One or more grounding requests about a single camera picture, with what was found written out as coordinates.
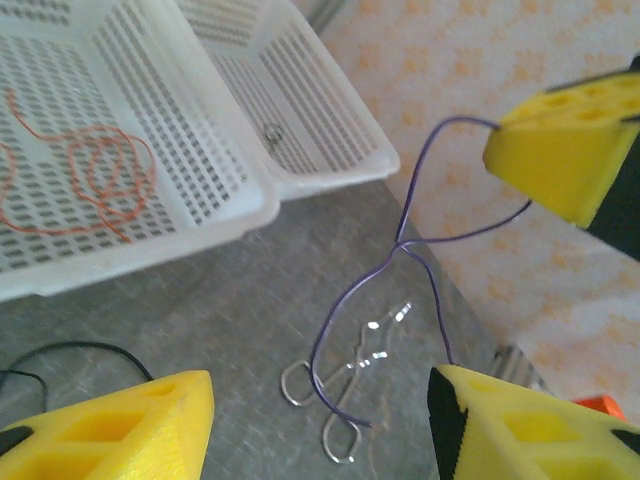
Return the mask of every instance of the scissor handle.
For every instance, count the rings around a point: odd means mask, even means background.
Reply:
[[[309,395],[304,398],[296,399],[289,393],[289,388],[287,387],[287,381],[289,379],[289,375],[291,375],[298,368],[304,368],[308,374],[311,374],[311,365],[306,360],[296,360],[291,365],[289,365],[280,375],[280,391],[282,392],[282,396],[285,398],[287,402],[296,407],[306,407],[311,405],[318,397],[316,393],[312,390]],[[323,389],[330,388],[336,380],[338,380],[342,375],[344,375],[348,370],[353,369],[353,367],[349,364],[343,365],[338,368],[335,372],[329,376],[324,382],[320,380],[320,385]]]
[[[334,454],[333,451],[329,448],[329,432],[331,431],[331,428],[333,427],[333,424],[336,422],[336,420],[338,420],[338,416],[335,413],[332,413],[329,416],[327,423],[325,423],[324,428],[322,429],[322,448],[324,448],[324,453],[331,459],[332,462],[338,463],[340,465],[348,465],[355,461],[356,452],[358,451],[358,448],[360,448],[360,444],[362,443],[362,431],[357,425],[343,420],[354,432],[354,438],[345,456],[339,457]]]

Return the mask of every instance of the cable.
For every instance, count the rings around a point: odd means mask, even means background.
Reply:
[[[36,348],[35,350],[31,350],[30,352],[25,353],[24,355],[18,357],[16,360],[11,362],[11,364],[6,370],[0,370],[0,392],[2,392],[2,388],[4,387],[4,384],[7,380],[6,378],[7,375],[10,374],[11,372],[18,372],[18,370],[16,369],[24,362],[31,360],[32,358],[46,352],[53,352],[56,350],[65,350],[69,348],[95,348],[99,350],[107,350],[110,352],[117,353],[119,355],[122,355],[127,360],[129,360],[133,365],[135,365],[136,368],[140,370],[140,373],[144,377],[145,381],[148,382],[153,380],[153,376],[151,375],[151,373],[149,373],[149,370],[147,370],[147,368],[143,365],[143,363],[140,360],[138,360],[131,352],[125,350],[124,348],[118,347],[116,345],[111,345],[109,343],[103,343],[103,342],[72,340],[68,342],[58,342],[58,343],[51,343],[48,345],[44,345],[42,347]],[[46,382],[42,380],[41,377],[39,377],[36,374],[31,374],[27,372],[16,373],[16,375],[18,374],[20,375],[24,374],[26,376],[30,376],[38,380],[41,383],[41,385],[43,385],[43,392],[46,392],[45,398],[48,397],[48,388],[47,388]]]
[[[47,404],[49,403],[49,387],[47,386],[47,382],[45,382],[40,375],[30,372],[22,372],[20,370],[0,370],[0,374],[19,375],[21,377],[31,377],[36,379],[42,387],[42,412],[44,413],[48,410]]]
[[[45,135],[42,133],[38,133],[27,123],[27,121],[22,117],[22,114],[18,111],[15,97],[16,95],[13,90],[7,90],[6,102],[9,111],[27,132],[43,142],[68,142],[66,153],[67,163],[71,175],[71,188],[80,199],[93,204],[97,208],[98,217],[100,218],[101,223],[96,223],[86,227],[80,226],[52,229],[22,227],[12,222],[4,212],[3,203],[6,197],[9,195],[9,192],[13,187],[14,181],[18,175],[18,162],[13,150],[3,143],[0,143],[0,149],[4,150],[6,153],[9,173],[5,177],[0,189],[0,221],[17,232],[43,235],[86,233],[107,227],[120,238],[122,238],[125,242],[130,243],[131,239],[124,233],[122,233],[117,228],[117,226],[135,219],[142,212],[142,210],[144,210],[147,205],[147,201],[153,195],[157,180],[156,160],[149,145],[144,140],[136,137],[135,135],[126,134],[120,128],[107,125],[94,125],[57,135]],[[98,132],[110,133],[110,135],[103,135],[97,138],[90,136],[91,134]],[[150,167],[146,172],[143,171],[143,168],[140,165],[140,156],[138,154],[135,142],[140,143],[149,156]],[[97,198],[94,198],[85,193],[80,182],[78,170],[81,169],[77,166],[75,152],[77,149],[82,147],[89,147],[92,149],[92,153],[86,169],[86,175],[89,187]],[[110,178],[108,180],[106,188],[102,189],[96,184],[95,170],[98,161],[103,156],[105,148],[108,147],[116,148],[117,161],[115,162],[111,170]],[[118,182],[118,178],[121,175],[121,171],[124,165],[125,147],[129,147],[133,152],[133,186],[126,190],[116,190],[116,184]],[[132,197],[133,199],[135,199],[135,207],[127,210],[116,210],[108,205],[108,202],[110,200],[123,197]],[[116,219],[113,221],[109,220],[107,218],[107,215],[115,216]]]
[[[449,361],[449,363],[453,364],[454,360],[453,360],[453,353],[452,353],[452,349],[451,349],[451,344],[449,342],[449,336],[447,334],[447,330],[446,330],[446,325],[444,323],[444,318],[442,315],[442,306],[441,306],[441,302],[440,302],[440,295],[438,293],[438,289],[437,289],[437,285],[436,285],[436,281],[435,281],[435,275],[433,274],[433,271],[431,269],[431,267],[429,266],[429,264],[427,263],[427,261],[422,258],[420,255],[418,255],[417,253],[411,251],[410,247],[415,246],[415,245],[433,245],[433,244],[438,244],[438,243],[450,243],[450,242],[456,242],[459,240],[465,240],[471,237],[475,237],[478,235],[482,235],[484,233],[487,232],[491,232],[493,230],[496,230],[500,227],[503,227],[504,225],[512,222],[513,220],[515,220],[518,216],[520,216],[522,213],[524,213],[527,209],[529,209],[529,207],[531,206],[532,202],[529,200],[524,206],[522,206],[520,209],[518,209],[518,211],[516,211],[514,214],[510,215],[509,217],[507,217],[504,220],[500,220],[499,222],[493,223],[491,225],[479,228],[477,230],[473,230],[467,233],[463,233],[460,235],[455,235],[452,237],[435,237],[435,238],[417,238],[417,239],[413,239],[413,240],[402,240],[402,236],[404,234],[404,231],[406,229],[407,226],[407,222],[408,222],[408,218],[409,218],[409,212],[411,209],[411,204],[413,203],[413,199],[414,199],[414,195],[415,195],[415,189],[416,189],[416,185],[418,183],[418,178],[420,175],[420,170],[422,169],[422,165],[424,164],[425,158],[427,156],[427,154],[429,153],[429,150],[431,149],[431,146],[433,145],[433,142],[435,141],[436,137],[438,136],[438,134],[442,131],[443,128],[445,128],[446,126],[452,124],[452,123],[472,123],[475,125],[480,125],[480,126],[484,126],[484,127],[488,127],[491,129],[498,129],[500,128],[500,126],[496,123],[493,123],[489,120],[485,120],[482,118],[477,118],[477,117],[471,117],[471,116],[454,116],[454,117],[449,117],[446,118],[445,120],[443,120],[442,122],[440,122],[431,132],[431,134],[429,135],[429,137],[427,138],[427,140],[425,141],[424,146],[422,147],[422,150],[420,152],[420,155],[418,157],[418,161],[416,162],[416,166],[415,169],[413,171],[413,175],[411,177],[411,182],[409,183],[409,188],[407,190],[407,198],[404,204],[404,208],[402,210],[402,215],[400,217],[400,222],[398,224],[398,229],[396,231],[396,236],[395,236],[395,244],[393,246],[393,248],[391,249],[391,251],[389,252],[388,257],[386,258],[386,260],[378,265],[377,267],[375,267],[374,269],[370,270],[368,273],[364,274],[362,277],[358,278],[356,281],[354,281],[348,288],[347,290],[345,290],[339,297],[338,299],[335,301],[335,303],[332,305],[332,307],[329,310],[329,313],[322,325],[322,328],[320,329],[320,333],[318,334],[318,336],[316,337],[316,340],[313,344],[313,348],[311,350],[311,359],[309,361],[310,364],[310,368],[309,368],[309,376],[311,379],[311,385],[313,386],[314,391],[316,392],[316,394],[318,395],[318,397],[320,398],[320,400],[322,400],[322,402],[327,406],[327,408],[329,408],[333,413],[335,413],[336,415],[338,415],[340,418],[342,418],[343,420],[353,423],[355,425],[360,425],[363,427],[372,427],[371,422],[366,421],[366,420],[362,420],[359,419],[357,417],[354,417],[352,415],[349,415],[348,413],[344,412],[343,410],[341,410],[340,408],[338,408],[336,405],[333,404],[333,402],[326,396],[326,394],[324,393],[323,390],[323,386],[322,386],[322,382],[320,381],[320,378],[318,376],[318,362],[319,362],[319,358],[320,358],[320,353],[322,351],[322,348],[324,346],[324,343],[326,342],[330,332],[331,332],[331,328],[333,327],[333,324],[336,321],[337,318],[337,314],[339,313],[339,311],[342,309],[342,307],[344,306],[344,304],[346,303],[347,300],[349,300],[349,298],[351,298],[353,296],[354,293],[356,293],[360,288],[362,288],[364,285],[367,284],[367,282],[369,282],[370,280],[372,280],[373,278],[377,277],[378,275],[380,275],[383,271],[386,270],[386,268],[391,265],[391,262],[393,260],[393,256],[396,254],[396,252],[398,252],[399,250],[404,251],[407,255],[409,255],[411,258],[413,258],[414,260],[418,261],[427,271],[427,274],[429,275],[429,281],[431,283],[431,288],[433,290],[433,295],[434,295],[434,299],[435,299],[435,304],[436,304],[436,315],[438,318],[438,326],[440,329],[440,333],[442,335],[442,340],[445,346],[445,351],[447,354],[447,360]]]

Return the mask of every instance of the white plastic basket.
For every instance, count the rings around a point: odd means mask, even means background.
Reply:
[[[37,130],[118,126],[148,141],[158,162],[154,195],[121,226],[132,243],[108,228],[50,236],[0,223],[0,300],[168,261],[277,214],[269,155],[172,0],[0,0],[0,89],[2,99],[16,91]],[[71,191],[64,148],[27,133],[3,100],[0,142],[18,164],[8,217],[38,227],[95,223],[96,208]],[[0,152],[0,179],[6,160]],[[118,178],[129,185],[130,176]]]
[[[291,2],[178,5],[271,153],[282,199],[397,171],[398,154]]]

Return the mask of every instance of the gray countertop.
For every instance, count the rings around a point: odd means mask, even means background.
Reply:
[[[336,296],[385,258],[399,213],[384,185],[353,187],[286,204],[271,226],[230,245],[56,297],[0,305],[0,365],[48,342],[82,339],[131,350],[156,377],[208,370],[216,411],[202,478],[426,478],[434,462],[427,382],[445,355],[420,265],[399,255],[349,302],[325,349],[328,372],[353,359],[359,325],[413,302],[393,332],[389,358],[362,371],[346,405],[376,425],[364,433],[355,463],[338,466],[325,457],[326,408],[292,407],[279,391],[282,370],[308,356]],[[436,270],[456,362],[487,371],[495,343],[425,254]],[[108,352],[56,352],[23,368],[49,382],[51,408],[140,381]],[[300,392],[308,388],[304,377],[292,377],[296,382]],[[37,413],[38,405],[29,379],[10,379],[0,427]],[[331,437],[337,451],[348,440],[346,427],[338,427]]]

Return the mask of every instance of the orange wire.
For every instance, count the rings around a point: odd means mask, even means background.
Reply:
[[[131,242],[131,239],[122,233],[117,226],[125,222],[135,219],[140,212],[146,207],[149,197],[155,190],[156,185],[156,159],[151,151],[149,145],[141,138],[135,135],[128,135],[117,127],[111,127],[108,125],[93,125],[90,127],[80,128],[71,132],[61,133],[57,135],[45,135],[36,132],[27,122],[24,120],[15,105],[15,92],[13,90],[7,90],[6,101],[9,110],[16,120],[27,130],[31,135],[43,142],[61,142],[69,141],[66,149],[67,162],[69,164],[71,172],[71,189],[82,200],[85,200],[97,207],[98,216],[101,223],[96,223],[88,227],[70,227],[64,229],[46,229],[46,228],[24,228],[13,223],[6,216],[4,212],[4,201],[7,198],[9,191],[13,187],[13,183],[18,174],[18,167],[16,157],[13,150],[5,144],[0,143],[2,148],[7,154],[7,160],[9,165],[9,174],[4,179],[2,184],[2,190],[0,190],[0,221],[5,223],[9,228],[21,232],[21,233],[34,233],[42,235],[68,235],[75,233],[88,233],[100,230],[102,228],[109,228],[116,233],[120,238],[126,242]],[[89,135],[96,132],[112,132],[116,135],[91,137]],[[140,165],[140,157],[138,149],[135,143],[140,143],[149,155],[151,166],[145,172]],[[89,183],[89,187],[96,195],[97,198],[85,193],[82,189],[80,177],[78,175],[78,168],[76,165],[75,151],[81,147],[88,146],[92,148],[91,156],[89,157],[89,164],[87,166],[86,176]],[[132,160],[133,166],[133,186],[126,190],[115,190],[118,178],[122,171],[125,153],[124,148],[129,146],[133,151],[134,158]],[[117,151],[117,161],[115,162],[111,171],[110,178],[107,182],[106,188],[101,189],[95,180],[95,169],[100,159],[103,158],[104,149],[107,147],[115,147]],[[129,211],[120,211],[111,208],[107,202],[113,198],[121,198],[134,196],[137,198],[135,208]],[[109,220],[107,214],[117,217],[115,220]]]

